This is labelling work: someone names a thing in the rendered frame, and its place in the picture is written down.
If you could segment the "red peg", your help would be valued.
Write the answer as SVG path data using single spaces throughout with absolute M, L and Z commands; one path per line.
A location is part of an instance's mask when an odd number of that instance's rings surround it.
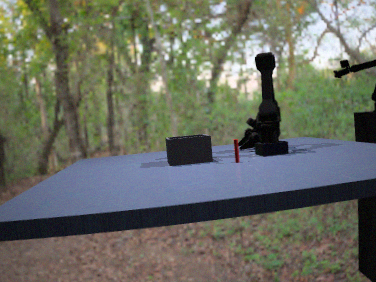
M 234 139 L 234 148 L 235 148 L 235 160 L 236 160 L 236 163 L 238 163 L 238 162 L 240 162 L 238 139 Z

